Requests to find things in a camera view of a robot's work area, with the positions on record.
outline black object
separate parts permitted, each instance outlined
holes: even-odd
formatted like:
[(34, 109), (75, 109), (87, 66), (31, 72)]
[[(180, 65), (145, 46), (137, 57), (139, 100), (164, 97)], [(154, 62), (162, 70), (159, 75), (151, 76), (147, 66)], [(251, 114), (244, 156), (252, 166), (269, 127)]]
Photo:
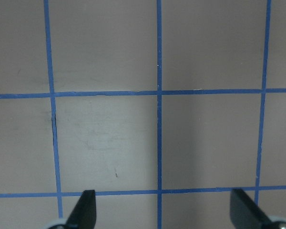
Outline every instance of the black object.
[(242, 189), (231, 191), (230, 218), (236, 229), (286, 229), (286, 222), (272, 222)]
[(96, 223), (95, 191), (83, 191), (66, 224), (49, 229), (94, 229)]

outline vertical blue line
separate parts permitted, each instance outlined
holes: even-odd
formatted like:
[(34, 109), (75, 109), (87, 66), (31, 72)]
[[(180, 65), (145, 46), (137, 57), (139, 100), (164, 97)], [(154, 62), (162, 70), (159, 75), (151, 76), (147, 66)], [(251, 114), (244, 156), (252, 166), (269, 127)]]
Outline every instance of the vertical blue line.
[(161, 0), (157, 0), (157, 145), (158, 145), (158, 229), (162, 228), (162, 12)]
[(55, 103), (54, 78), (53, 78), (53, 67), (52, 67), (49, 1), (44, 0), (43, 4), (44, 4), (44, 21), (46, 30), (48, 76), (49, 76), (49, 87), (51, 95), (50, 98), (51, 98), (51, 113), (52, 113), (53, 150), (54, 150), (54, 165), (55, 165), (55, 176), (56, 176), (57, 205), (58, 205), (58, 216), (59, 218), (62, 218), (63, 212), (62, 212), (62, 198), (61, 198), (61, 175), (59, 170), (59, 156), (58, 156), (58, 143), (57, 143), (56, 103)]
[(269, 45), (269, 32), (270, 32), (270, 14), (271, 14), (271, 0), (267, 0), (262, 93), (261, 93), (261, 107), (260, 107), (260, 117), (259, 117), (258, 149), (257, 149), (257, 162), (256, 162), (256, 179), (255, 179), (254, 201), (256, 204), (258, 204), (258, 198), (259, 198), (259, 183), (260, 183), (261, 161), (262, 161), (263, 128), (264, 128), (265, 101), (266, 101), (267, 61), (268, 61), (268, 45)]

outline horizontal blue line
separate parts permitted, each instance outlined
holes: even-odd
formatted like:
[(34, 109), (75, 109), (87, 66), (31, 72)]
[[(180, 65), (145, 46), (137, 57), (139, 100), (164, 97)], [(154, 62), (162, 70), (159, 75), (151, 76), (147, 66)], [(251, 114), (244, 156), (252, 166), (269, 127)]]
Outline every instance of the horizontal blue line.
[[(128, 191), (100, 191), (96, 192), (97, 196), (118, 196), (118, 195), (146, 195), (146, 194), (182, 194), (182, 193), (197, 193), (197, 192), (229, 192), (233, 188), (242, 188), (245, 191), (254, 191), (253, 187), (211, 187), (211, 188), (189, 188), (189, 189), (163, 189), (158, 190), (128, 190)], [(281, 186), (260, 186), (260, 191), (265, 190), (286, 190), (286, 185)], [(79, 197), (81, 192), (62, 192), (62, 197)], [(56, 192), (49, 193), (2, 193), (0, 198), (24, 198), (24, 197), (57, 197)]]
[[(177, 90), (177, 91), (104, 91), (104, 92), (55, 92), (55, 97), (73, 96), (121, 96), (121, 95), (187, 95), (187, 94), (260, 94), (260, 89), (206, 89), (206, 90)], [(286, 93), (286, 88), (268, 88), (266, 93)], [(0, 99), (27, 99), (27, 98), (49, 98), (50, 93), (30, 94), (0, 94)]]

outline bolt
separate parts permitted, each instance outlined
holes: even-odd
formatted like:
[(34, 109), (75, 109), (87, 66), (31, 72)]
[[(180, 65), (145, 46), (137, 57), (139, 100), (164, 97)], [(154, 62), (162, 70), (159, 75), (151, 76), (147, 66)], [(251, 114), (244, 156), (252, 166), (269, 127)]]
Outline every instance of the bolt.
[(278, 227), (279, 227), (280, 229), (286, 229), (286, 223), (280, 223), (280, 224), (278, 225)]

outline tile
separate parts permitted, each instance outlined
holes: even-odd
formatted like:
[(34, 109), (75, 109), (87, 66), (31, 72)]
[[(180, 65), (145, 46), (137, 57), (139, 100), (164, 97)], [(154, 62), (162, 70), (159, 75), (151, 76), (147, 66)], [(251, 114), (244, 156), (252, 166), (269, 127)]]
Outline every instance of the tile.
[(49, 92), (43, 1), (0, 1), (0, 93)]
[(272, 1), (267, 87), (286, 88), (286, 0)]
[(229, 217), (230, 193), (162, 195), (162, 228), (234, 229)]
[(0, 193), (55, 192), (48, 98), (0, 99)]
[(157, 88), (154, 0), (51, 0), (56, 91)]
[(163, 89), (260, 88), (266, 0), (162, 3)]
[(57, 99), (66, 192), (156, 189), (156, 96)]
[(267, 94), (260, 185), (286, 185), (286, 94)]
[(41, 229), (56, 218), (56, 198), (0, 198), (0, 229)]
[(162, 105), (163, 188), (255, 185), (260, 95), (169, 95)]
[[(67, 217), (78, 197), (63, 197)], [(118, 195), (96, 197), (95, 229), (157, 228), (157, 195)]]
[(286, 218), (286, 190), (260, 191), (259, 206), (269, 216)]

